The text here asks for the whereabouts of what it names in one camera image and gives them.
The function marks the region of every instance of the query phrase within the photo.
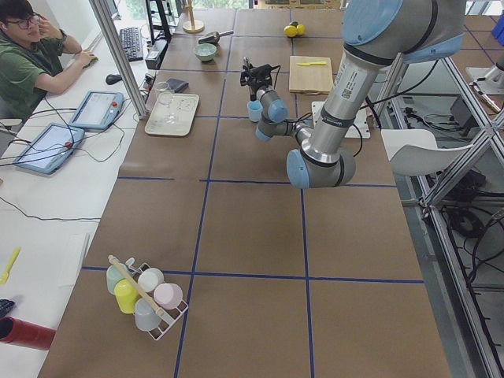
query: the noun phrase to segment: red cylinder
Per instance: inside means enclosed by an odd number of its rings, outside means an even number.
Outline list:
[[[13,317],[0,319],[0,342],[48,350],[56,331]]]

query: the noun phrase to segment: green shirt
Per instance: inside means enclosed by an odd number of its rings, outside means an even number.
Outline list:
[[[43,72],[55,76],[63,68],[58,57],[63,53],[60,39],[44,38],[27,50],[0,31],[0,97],[15,118],[27,120],[46,91],[35,88]]]

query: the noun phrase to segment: wine glass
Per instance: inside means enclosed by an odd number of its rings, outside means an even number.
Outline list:
[[[175,91],[165,81],[156,83],[154,85],[154,91],[156,93],[157,102],[162,104],[166,109],[166,114],[163,117],[162,121],[164,121],[167,124],[175,124],[177,121],[177,116],[175,113],[171,113],[169,109],[170,105],[173,102],[173,99],[175,98],[174,96]]]

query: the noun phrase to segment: glasses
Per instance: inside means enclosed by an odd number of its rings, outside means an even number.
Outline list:
[[[19,29],[28,29],[30,28],[30,24],[40,24],[40,16],[38,14],[34,14],[30,16],[29,18],[25,18],[24,20],[19,20],[19,21],[7,21],[7,24],[17,24],[19,26]]]

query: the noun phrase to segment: bowl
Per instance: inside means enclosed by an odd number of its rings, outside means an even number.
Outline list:
[[[211,43],[202,43],[193,50],[200,61],[211,61],[217,53],[217,47]]]

